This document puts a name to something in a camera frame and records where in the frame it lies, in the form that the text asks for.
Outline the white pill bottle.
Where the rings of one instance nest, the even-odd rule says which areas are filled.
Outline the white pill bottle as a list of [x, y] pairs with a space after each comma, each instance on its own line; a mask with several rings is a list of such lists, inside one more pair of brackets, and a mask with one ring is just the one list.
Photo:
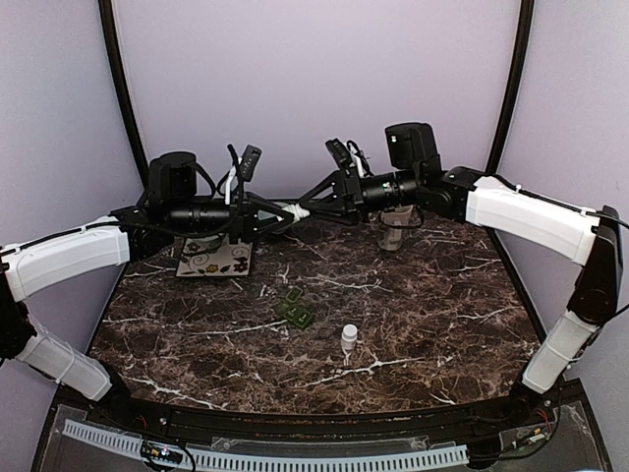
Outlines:
[[310, 212], [301, 207], [299, 204], [289, 204], [283, 208], [284, 211], [291, 213], [294, 222], [299, 222], [310, 216]]
[[341, 332], [341, 348], [352, 351], [358, 340], [358, 328], [354, 324], [345, 324]]

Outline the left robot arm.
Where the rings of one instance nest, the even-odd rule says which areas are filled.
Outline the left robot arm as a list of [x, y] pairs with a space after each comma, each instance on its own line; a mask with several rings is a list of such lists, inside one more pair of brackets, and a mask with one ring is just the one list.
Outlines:
[[[93, 402], [118, 429], [139, 420], [138, 405], [110, 367], [88, 357], [45, 328], [29, 313], [31, 295], [62, 281], [108, 266], [151, 257], [177, 237], [225, 235], [251, 243], [306, 216], [245, 189], [261, 155], [257, 147], [233, 153], [224, 195], [188, 151], [168, 152], [148, 167], [148, 182], [134, 206], [114, 210], [86, 225], [1, 251], [1, 358], [18, 360]], [[198, 193], [197, 180], [210, 193]]]

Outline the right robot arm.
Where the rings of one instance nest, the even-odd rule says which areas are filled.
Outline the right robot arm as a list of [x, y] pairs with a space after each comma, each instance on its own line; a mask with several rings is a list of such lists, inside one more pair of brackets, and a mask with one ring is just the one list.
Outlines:
[[327, 141], [338, 168], [304, 194], [300, 206], [312, 217], [347, 224], [377, 211], [417, 206], [452, 221], [521, 237], [581, 268], [564, 314], [521, 375], [523, 388], [502, 403], [502, 419], [521, 427], [540, 409], [537, 394], [547, 392], [593, 336], [621, 313], [624, 224], [610, 206], [600, 210], [573, 206], [498, 175], [464, 166], [443, 169], [428, 123], [392, 125], [385, 137], [395, 169], [374, 176], [359, 173], [342, 142]]

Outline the square floral ceramic plate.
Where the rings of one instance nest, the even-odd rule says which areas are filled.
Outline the square floral ceramic plate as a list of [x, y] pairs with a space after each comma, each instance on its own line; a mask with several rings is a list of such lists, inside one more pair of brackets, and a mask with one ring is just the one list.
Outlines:
[[208, 251], [191, 251], [183, 249], [178, 258], [177, 277], [242, 277], [247, 276], [251, 268], [251, 243], [231, 244], [228, 237], [222, 237], [222, 244], [218, 248]]

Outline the left teal ceramic bowl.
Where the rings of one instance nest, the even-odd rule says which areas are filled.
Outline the left teal ceramic bowl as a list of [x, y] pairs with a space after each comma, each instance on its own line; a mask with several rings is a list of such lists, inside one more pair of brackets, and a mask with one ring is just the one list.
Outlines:
[[222, 244], [221, 236], [210, 236], [205, 238], [190, 238], [187, 241], [186, 248], [191, 251], [200, 251], [200, 250], [210, 250], [213, 248], [218, 248]]

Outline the cream coral-print mug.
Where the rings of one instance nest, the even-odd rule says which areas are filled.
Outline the cream coral-print mug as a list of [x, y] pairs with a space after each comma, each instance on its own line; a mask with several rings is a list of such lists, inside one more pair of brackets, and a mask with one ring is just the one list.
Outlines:
[[379, 215], [379, 223], [383, 227], [383, 234], [377, 241], [380, 249], [395, 252], [401, 248], [403, 231], [409, 225], [412, 212], [411, 206], [401, 206]]

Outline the small green circuit board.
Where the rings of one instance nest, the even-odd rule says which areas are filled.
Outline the small green circuit board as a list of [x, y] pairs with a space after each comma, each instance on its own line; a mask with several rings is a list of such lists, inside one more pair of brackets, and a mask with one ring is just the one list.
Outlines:
[[159, 442], [143, 442], [141, 444], [140, 455], [149, 463], [179, 465], [184, 458], [181, 452], [173, 449], [170, 445]]

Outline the black front table rail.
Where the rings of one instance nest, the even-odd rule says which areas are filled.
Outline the black front table rail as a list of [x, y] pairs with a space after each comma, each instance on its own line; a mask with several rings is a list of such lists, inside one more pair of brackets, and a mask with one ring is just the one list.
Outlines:
[[421, 359], [350, 369], [228, 356], [189, 366], [145, 363], [121, 379], [130, 394], [112, 404], [64, 396], [110, 423], [184, 439], [234, 433], [318, 441], [433, 431], [479, 440], [545, 419], [524, 395], [509, 395], [500, 375], [441, 375]]

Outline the left black frame post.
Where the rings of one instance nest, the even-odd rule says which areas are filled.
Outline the left black frame post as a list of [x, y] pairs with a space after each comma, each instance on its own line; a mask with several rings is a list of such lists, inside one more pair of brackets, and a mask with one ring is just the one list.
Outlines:
[[97, 6], [110, 75], [119, 111], [136, 169], [142, 185], [145, 187], [148, 181], [148, 160], [144, 151], [140, 128], [137, 123], [129, 85], [125, 74], [125, 67], [123, 64], [122, 51], [114, 15], [114, 2], [111, 0], [98, 0]]

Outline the black frame post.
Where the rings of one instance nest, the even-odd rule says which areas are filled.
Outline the black frame post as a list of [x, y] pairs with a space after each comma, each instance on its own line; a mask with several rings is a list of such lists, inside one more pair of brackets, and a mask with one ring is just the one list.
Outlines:
[[535, 0], [521, 0], [512, 56], [496, 128], [486, 163], [486, 173], [495, 174], [503, 156], [516, 108], [530, 40]]
[[114, 2], [111, 0], [98, 0], [97, 6], [110, 75], [119, 111], [136, 169], [142, 185], [145, 187], [148, 181], [148, 160], [144, 151], [140, 128], [137, 123], [129, 85], [125, 74], [125, 67], [123, 64], [122, 51], [114, 15]]

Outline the right black frame post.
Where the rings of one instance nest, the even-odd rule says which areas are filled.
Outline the right black frame post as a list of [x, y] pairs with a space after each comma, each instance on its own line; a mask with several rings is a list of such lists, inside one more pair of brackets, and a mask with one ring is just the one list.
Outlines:
[[486, 173], [495, 174], [503, 156], [516, 108], [530, 40], [535, 0], [521, 0], [512, 56], [496, 128], [486, 163]]

